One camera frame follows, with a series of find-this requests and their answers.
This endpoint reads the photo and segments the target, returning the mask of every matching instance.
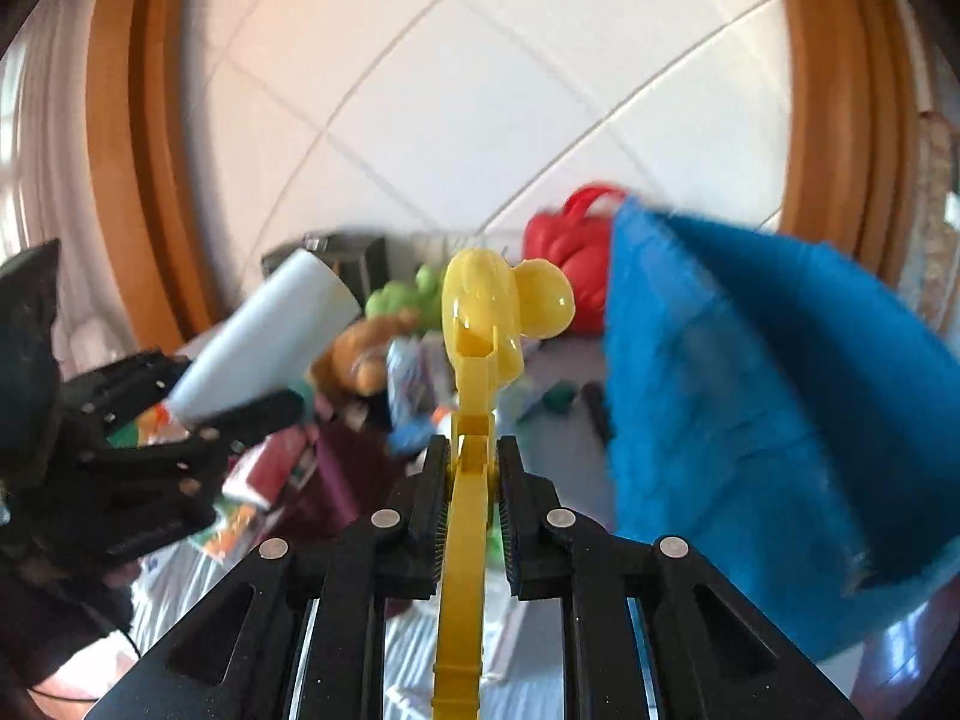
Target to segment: orange plush toy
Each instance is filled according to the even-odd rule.
[[[390,339],[408,336],[418,326],[419,312],[411,309],[354,322],[311,365],[317,388],[335,406],[356,395],[366,397],[383,391],[387,386],[385,357]]]

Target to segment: yellow toy handle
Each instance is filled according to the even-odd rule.
[[[488,517],[498,491],[493,406],[498,389],[523,372],[520,336],[562,333],[573,320],[573,291],[546,260],[511,268],[496,252],[473,248],[446,269],[442,311],[460,403],[450,434],[453,483],[432,704],[437,720],[476,720]]]

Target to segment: blue object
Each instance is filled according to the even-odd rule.
[[[829,247],[624,204],[618,531],[689,538],[813,659],[960,568],[960,365]]]

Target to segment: tiled floor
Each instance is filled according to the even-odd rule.
[[[512,234],[580,183],[781,205],[782,0],[188,0],[185,115],[224,296],[305,230]]]

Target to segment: green toy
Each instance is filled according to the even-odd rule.
[[[398,314],[405,308],[419,311],[419,328],[440,330],[440,296],[443,293],[443,276],[446,269],[421,266],[416,272],[414,284],[403,281],[388,281],[382,290],[367,298],[366,317],[382,317]]]

